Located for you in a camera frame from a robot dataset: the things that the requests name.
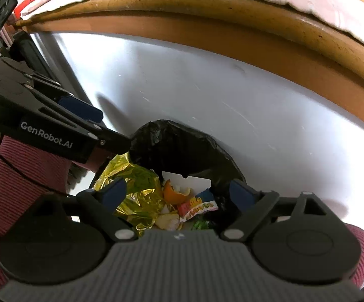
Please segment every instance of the scratch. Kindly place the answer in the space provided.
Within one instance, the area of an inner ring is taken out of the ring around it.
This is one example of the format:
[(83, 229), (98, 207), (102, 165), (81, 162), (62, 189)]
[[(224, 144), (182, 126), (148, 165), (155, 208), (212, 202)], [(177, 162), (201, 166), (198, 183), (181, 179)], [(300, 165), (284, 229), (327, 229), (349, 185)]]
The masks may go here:
[(230, 107), (229, 105), (227, 105), (224, 101), (221, 101), (223, 104), (225, 104), (227, 107), (229, 107), (229, 109), (231, 109), (233, 112), (236, 112), (238, 115), (240, 115), (243, 119), (245, 119), (246, 120), (246, 122), (249, 124), (249, 125), (251, 125), (254, 129), (256, 129), (256, 127), (254, 126), (254, 124), (252, 124), (249, 120), (247, 120), (246, 118), (245, 118), (245, 116), (244, 115), (242, 115), (240, 112), (238, 112), (238, 111), (236, 111), (233, 107)]

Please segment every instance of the pink ribbed fabric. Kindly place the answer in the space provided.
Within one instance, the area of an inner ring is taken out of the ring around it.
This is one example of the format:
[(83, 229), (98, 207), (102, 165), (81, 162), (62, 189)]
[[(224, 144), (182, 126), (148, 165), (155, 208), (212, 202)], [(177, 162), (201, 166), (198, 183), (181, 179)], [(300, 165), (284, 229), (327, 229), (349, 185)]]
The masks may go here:
[(346, 224), (347, 228), (355, 235), (358, 239), (361, 247), (361, 254), (358, 266), (356, 267), (356, 271), (354, 275), (352, 275), (352, 282), (360, 287), (364, 282), (364, 230), (360, 229), (357, 226)]
[[(66, 192), (67, 174), (71, 161), (4, 137), (0, 154), (17, 169), (39, 183)], [(30, 183), (0, 159), (0, 236), (46, 190)], [(6, 282), (0, 270), (0, 287)]]

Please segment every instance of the snack wrapper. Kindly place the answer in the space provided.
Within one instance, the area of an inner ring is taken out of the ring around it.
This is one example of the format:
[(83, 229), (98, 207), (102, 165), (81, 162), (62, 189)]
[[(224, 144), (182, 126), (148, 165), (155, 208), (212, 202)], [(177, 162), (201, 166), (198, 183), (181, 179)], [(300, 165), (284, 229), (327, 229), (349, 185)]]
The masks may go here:
[(196, 215), (208, 211), (218, 210), (217, 203), (209, 189), (197, 194), (189, 201), (178, 205), (177, 208), (181, 222), (185, 222)]
[(144, 230), (153, 227), (165, 206), (159, 177), (155, 172), (131, 163), (129, 154), (125, 153), (109, 162), (94, 189), (102, 189), (117, 177), (125, 179), (127, 194), (114, 213), (131, 223), (142, 235)]

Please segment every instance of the green wrapper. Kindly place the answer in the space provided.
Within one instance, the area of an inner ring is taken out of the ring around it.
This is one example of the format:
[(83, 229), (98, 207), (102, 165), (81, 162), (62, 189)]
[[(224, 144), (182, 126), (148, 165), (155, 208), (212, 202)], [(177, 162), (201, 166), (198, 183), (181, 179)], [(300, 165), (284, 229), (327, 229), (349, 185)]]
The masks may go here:
[(165, 206), (158, 175), (129, 161), (129, 154), (114, 157), (94, 185), (102, 189), (117, 177), (123, 177), (127, 194), (114, 214), (123, 217), (136, 228), (139, 235), (153, 227), (158, 214)]

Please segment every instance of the metal bolt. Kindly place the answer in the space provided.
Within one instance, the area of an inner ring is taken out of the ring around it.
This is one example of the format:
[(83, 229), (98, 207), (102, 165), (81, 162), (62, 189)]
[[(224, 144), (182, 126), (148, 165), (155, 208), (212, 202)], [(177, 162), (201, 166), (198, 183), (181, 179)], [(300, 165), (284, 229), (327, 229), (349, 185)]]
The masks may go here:
[(133, 236), (134, 232), (132, 230), (117, 230), (115, 232), (115, 237), (118, 240), (130, 240)]
[(93, 138), (94, 140), (98, 140), (98, 137), (95, 136), (93, 133), (88, 132), (87, 135)]
[(230, 240), (238, 240), (242, 238), (244, 235), (245, 233), (243, 231), (236, 229), (230, 229), (224, 232), (224, 236), (226, 238), (229, 238)]

